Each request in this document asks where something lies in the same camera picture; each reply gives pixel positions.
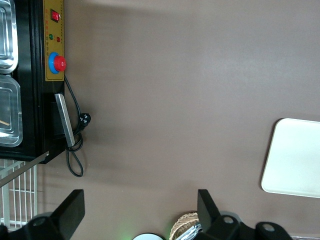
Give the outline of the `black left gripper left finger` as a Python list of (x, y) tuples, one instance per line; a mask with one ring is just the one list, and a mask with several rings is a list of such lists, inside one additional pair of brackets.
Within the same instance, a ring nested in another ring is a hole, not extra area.
[(38, 215), (27, 224), (27, 239), (69, 240), (84, 216), (84, 191), (75, 189), (53, 212)]

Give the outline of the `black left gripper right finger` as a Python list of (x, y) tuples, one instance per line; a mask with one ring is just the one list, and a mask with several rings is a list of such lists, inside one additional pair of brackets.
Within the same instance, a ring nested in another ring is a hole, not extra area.
[(222, 214), (206, 189), (197, 192), (198, 240), (291, 240), (280, 225), (261, 221), (251, 228), (230, 214)]

